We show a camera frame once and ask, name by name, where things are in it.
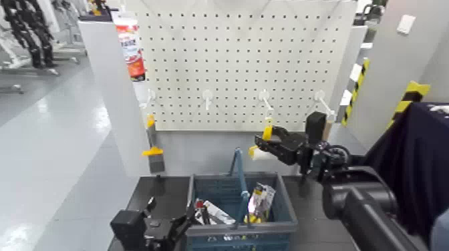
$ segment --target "robotic arm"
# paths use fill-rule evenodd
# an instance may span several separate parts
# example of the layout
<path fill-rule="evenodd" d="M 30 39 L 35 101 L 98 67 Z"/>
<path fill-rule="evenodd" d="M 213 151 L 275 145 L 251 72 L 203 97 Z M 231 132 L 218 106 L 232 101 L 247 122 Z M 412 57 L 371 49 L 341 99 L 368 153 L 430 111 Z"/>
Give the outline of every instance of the robotic arm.
<path fill-rule="evenodd" d="M 341 220 L 361 251 L 418 250 L 389 217 L 396 213 L 396 197 L 376 171 L 351 167 L 351 155 L 343 146 L 310 144 L 307 135 L 276 126 L 273 135 L 279 140 L 255 136 L 256 145 L 284 164 L 299 164 L 304 176 L 323 185 L 325 215 Z"/>

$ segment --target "white pillar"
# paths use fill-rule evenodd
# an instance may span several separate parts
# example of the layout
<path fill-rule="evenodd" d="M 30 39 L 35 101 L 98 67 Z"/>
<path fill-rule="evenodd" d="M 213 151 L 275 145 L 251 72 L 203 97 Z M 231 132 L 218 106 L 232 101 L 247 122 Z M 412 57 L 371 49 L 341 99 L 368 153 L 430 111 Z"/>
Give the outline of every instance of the white pillar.
<path fill-rule="evenodd" d="M 79 25 L 126 173 L 148 176 L 148 158 L 142 156 L 142 151 L 150 146 L 116 26 L 93 21 L 80 21 Z"/>

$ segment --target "white peg hook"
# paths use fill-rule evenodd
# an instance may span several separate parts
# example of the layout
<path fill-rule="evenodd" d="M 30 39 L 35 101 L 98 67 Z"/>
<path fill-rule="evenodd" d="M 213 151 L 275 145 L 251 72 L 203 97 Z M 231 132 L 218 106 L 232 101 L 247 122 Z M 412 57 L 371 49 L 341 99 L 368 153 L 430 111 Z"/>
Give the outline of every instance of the white peg hook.
<path fill-rule="evenodd" d="M 326 109 L 326 114 L 329 117 L 328 120 L 331 120 L 332 122 L 335 122 L 337 120 L 337 116 L 335 114 L 335 111 L 332 110 L 327 104 L 326 102 L 324 102 L 324 97 L 326 96 L 326 93 L 320 89 L 319 91 L 315 92 L 315 96 L 313 97 L 313 99 L 316 102 L 320 102 L 324 108 Z"/>
<path fill-rule="evenodd" d="M 259 92 L 259 100 L 263 101 L 265 105 L 267 106 L 268 110 L 274 110 L 270 103 L 268 103 L 268 99 L 270 98 L 270 93 L 264 89 L 263 91 Z"/>
<path fill-rule="evenodd" d="M 214 95 L 212 94 L 212 92 L 209 89 L 205 90 L 202 93 L 202 98 L 206 101 L 206 111 L 209 110 L 210 103 L 211 103 L 213 97 L 214 97 Z"/>
<path fill-rule="evenodd" d="M 147 99 L 146 99 L 146 103 L 141 103 L 140 105 L 139 105 L 139 107 L 140 108 L 143 108 L 143 109 L 145 109 L 145 108 L 147 108 L 148 107 L 148 104 L 150 104 L 150 102 L 152 101 L 152 100 L 155 100 L 156 99 L 156 93 L 153 91 L 153 90 L 151 90 L 150 88 L 148 88 L 147 89 L 147 95 L 148 95 L 148 97 L 147 97 Z"/>

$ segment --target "packaged item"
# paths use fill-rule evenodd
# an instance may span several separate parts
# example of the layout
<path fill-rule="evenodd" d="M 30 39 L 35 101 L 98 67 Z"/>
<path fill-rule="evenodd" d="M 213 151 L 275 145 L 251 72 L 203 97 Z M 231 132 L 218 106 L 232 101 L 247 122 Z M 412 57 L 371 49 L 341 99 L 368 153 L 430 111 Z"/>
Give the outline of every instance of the packaged item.
<path fill-rule="evenodd" d="M 268 185 L 257 183 L 248 203 L 249 218 L 251 223 L 266 222 L 269 217 L 271 205 L 276 190 Z"/>
<path fill-rule="evenodd" d="M 207 212 L 209 213 L 211 224 L 212 221 L 216 222 L 216 220 L 219 221 L 217 223 L 222 222 L 228 225 L 234 224 L 235 220 L 232 217 L 230 217 L 225 211 L 221 210 L 219 207 L 215 206 L 208 200 L 204 202 L 204 205 L 207 207 Z"/>

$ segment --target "white wall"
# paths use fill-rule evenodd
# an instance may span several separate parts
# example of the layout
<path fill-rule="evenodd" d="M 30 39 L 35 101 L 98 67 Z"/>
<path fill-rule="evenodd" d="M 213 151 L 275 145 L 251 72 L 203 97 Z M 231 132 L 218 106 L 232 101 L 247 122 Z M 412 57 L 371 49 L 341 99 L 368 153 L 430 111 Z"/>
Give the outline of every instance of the white wall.
<path fill-rule="evenodd" d="M 427 65 L 420 83 L 431 85 L 424 101 L 449 102 L 449 29 Z"/>
<path fill-rule="evenodd" d="M 348 128 L 365 148 L 385 132 L 407 84 L 422 79 L 447 31 L 448 9 L 446 0 L 389 1 L 368 54 L 371 63 L 365 82 L 348 121 Z M 396 31 L 404 14 L 416 16 L 409 35 Z"/>

